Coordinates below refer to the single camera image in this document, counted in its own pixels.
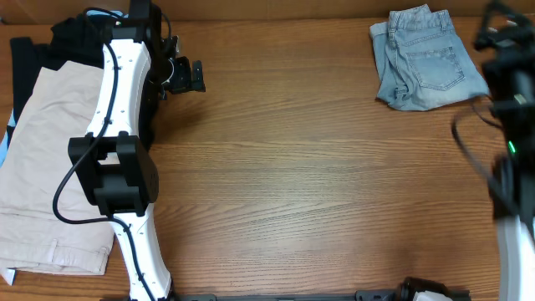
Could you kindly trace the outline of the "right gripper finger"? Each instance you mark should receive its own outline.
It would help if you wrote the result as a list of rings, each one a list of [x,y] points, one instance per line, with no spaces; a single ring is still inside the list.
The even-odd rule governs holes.
[[[477,32],[474,49],[482,51],[486,48],[504,48],[504,42],[507,39],[507,30],[505,28],[496,29],[482,26]]]
[[[533,26],[533,22],[525,15],[515,12],[500,0],[491,0],[484,8],[481,31],[486,31],[489,28],[490,21],[495,15],[502,15],[508,21],[512,21],[520,27]]]

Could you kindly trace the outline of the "light blue denim shorts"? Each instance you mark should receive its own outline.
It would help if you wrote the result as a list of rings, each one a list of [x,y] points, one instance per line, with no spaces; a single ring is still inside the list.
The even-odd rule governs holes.
[[[446,10],[424,4],[391,11],[369,28],[377,97],[401,111],[426,111],[490,94]]]

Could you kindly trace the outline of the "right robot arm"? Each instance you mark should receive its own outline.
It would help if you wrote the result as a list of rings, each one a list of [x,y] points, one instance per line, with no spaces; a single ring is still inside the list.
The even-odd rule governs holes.
[[[481,69],[491,115],[501,124],[506,154],[488,181],[497,227],[501,300],[534,298],[534,22],[500,1],[489,2],[474,43],[491,48]]]

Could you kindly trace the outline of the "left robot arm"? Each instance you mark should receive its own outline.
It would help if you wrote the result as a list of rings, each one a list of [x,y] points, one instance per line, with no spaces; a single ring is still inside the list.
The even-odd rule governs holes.
[[[161,35],[161,24],[116,21],[103,33],[104,77],[84,136],[69,140],[71,169],[99,216],[80,224],[106,222],[120,246],[129,300],[175,300],[155,229],[159,175],[141,137],[141,116],[167,94],[206,89],[202,64],[178,56],[178,38]]]

